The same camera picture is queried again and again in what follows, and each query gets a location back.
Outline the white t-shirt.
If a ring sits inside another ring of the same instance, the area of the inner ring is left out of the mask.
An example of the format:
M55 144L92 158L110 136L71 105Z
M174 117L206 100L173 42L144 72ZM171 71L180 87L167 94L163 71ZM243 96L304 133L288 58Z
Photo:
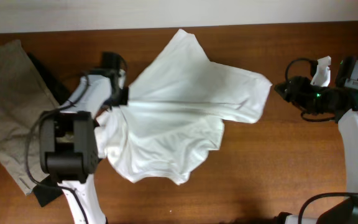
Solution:
M225 121L258 122L271 86L259 73L210 61L195 35L178 30L131 83L127 105L98 116L99 156L133 183L183 184L221 147Z

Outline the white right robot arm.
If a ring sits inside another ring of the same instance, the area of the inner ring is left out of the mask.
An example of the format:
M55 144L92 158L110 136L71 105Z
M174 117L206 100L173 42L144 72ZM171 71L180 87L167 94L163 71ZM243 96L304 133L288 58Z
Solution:
M319 114L329 113L341 134L346 162L346 191L330 192L309 198L298 214L282 212L275 223L358 223L358 57L350 56L341 61L335 86L330 87L331 58L309 59L311 78L286 76L274 90L287 102L301 111L301 118L320 122ZM343 201L318 218L304 216L312 202L328 197L343 197Z

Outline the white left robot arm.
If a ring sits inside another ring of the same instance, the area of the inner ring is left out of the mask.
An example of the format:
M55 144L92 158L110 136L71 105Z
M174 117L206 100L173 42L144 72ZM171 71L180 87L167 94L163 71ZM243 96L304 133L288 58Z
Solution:
M75 223L107 223L94 186L101 160L94 133L102 109L127 103L126 61L104 52L100 65L86 72L69 99L39 123L40 165L69 204Z

